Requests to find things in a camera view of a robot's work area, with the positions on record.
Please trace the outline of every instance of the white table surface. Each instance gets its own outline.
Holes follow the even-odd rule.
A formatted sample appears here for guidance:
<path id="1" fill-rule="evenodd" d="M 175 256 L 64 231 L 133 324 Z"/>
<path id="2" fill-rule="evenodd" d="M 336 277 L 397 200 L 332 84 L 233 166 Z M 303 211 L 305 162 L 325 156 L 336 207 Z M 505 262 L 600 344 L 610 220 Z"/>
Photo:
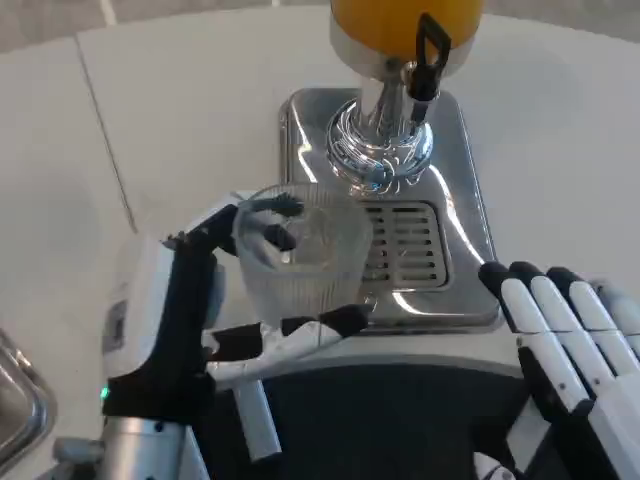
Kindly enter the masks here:
<path id="1" fill-rule="evenodd" d="M 357 84 L 331 50 L 328 14 L 238 10 L 80 36 L 138 223 L 166 233 L 229 190 L 277 180 L 282 102 L 299 88 Z M 58 396 L 54 435 L 91 436 L 107 272 L 129 229 L 75 48 L 67 40 L 0 57 L 0 321 Z M 638 45 L 483 19 L 471 57 L 445 88 L 464 110 L 504 262 L 606 275 L 640 298 L 638 84 Z M 245 323 L 237 268 L 224 262 L 234 268 L 221 323 Z M 506 329 L 352 339 L 325 358 L 401 354 L 516 362 Z M 44 470 L 51 439 L 7 478 Z"/>
<path id="2" fill-rule="evenodd" d="M 55 435 L 100 432 L 100 334 L 129 226 L 73 40 L 0 56 L 0 328 L 53 389 L 58 418 L 3 479 L 46 468 Z"/>

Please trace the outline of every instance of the ribbed plastic cup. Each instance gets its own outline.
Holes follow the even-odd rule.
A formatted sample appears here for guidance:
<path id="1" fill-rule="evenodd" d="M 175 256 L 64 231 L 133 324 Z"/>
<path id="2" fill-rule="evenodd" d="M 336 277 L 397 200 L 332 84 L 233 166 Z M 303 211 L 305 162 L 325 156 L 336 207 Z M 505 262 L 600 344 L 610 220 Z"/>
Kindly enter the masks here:
<path id="1" fill-rule="evenodd" d="M 299 215 L 262 210 L 264 200 L 282 194 L 302 203 Z M 276 236 L 293 239 L 295 248 L 281 251 L 267 241 L 268 225 L 282 227 L 286 233 Z M 315 183 L 269 187 L 239 205 L 233 236 L 248 294 L 265 324 L 279 328 L 283 318 L 317 317 L 357 301 L 372 226 L 352 198 Z"/>

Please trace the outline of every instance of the drip tray grate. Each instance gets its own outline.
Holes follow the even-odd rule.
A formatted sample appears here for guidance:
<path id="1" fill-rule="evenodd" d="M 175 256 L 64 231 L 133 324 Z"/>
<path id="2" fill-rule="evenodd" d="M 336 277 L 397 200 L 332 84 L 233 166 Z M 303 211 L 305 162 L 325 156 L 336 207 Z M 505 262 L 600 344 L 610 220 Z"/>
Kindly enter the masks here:
<path id="1" fill-rule="evenodd" d="M 373 241 L 362 282 L 375 290 L 426 290 L 447 281 L 436 213 L 426 202 L 363 201 Z"/>

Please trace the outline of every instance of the drip tray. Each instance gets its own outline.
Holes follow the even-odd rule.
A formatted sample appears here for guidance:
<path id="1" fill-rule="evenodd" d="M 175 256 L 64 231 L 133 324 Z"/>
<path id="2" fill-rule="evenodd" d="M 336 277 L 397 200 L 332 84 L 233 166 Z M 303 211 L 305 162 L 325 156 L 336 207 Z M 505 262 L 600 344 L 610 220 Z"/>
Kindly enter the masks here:
<path id="1" fill-rule="evenodd" d="M 373 224 L 362 278 L 368 292 L 428 290 L 447 281 L 436 213 L 425 202 L 362 202 Z"/>
<path id="2" fill-rule="evenodd" d="M 328 125 L 357 94 L 314 88 L 289 99 L 280 113 L 280 176 L 343 191 L 367 209 L 374 228 L 360 298 L 374 307 L 367 333 L 496 328 L 498 302 L 477 276 L 495 254 L 456 100 L 440 95 L 430 165 L 371 194 L 354 187 L 327 157 Z"/>

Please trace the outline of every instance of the metal sink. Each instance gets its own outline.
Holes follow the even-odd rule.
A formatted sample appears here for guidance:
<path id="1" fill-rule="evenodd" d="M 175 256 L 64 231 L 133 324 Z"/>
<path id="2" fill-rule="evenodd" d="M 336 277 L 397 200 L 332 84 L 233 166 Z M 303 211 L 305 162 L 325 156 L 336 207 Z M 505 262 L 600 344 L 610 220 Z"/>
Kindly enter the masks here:
<path id="1" fill-rule="evenodd" d="M 51 390 L 0 329 L 0 477 L 49 433 L 55 415 Z"/>

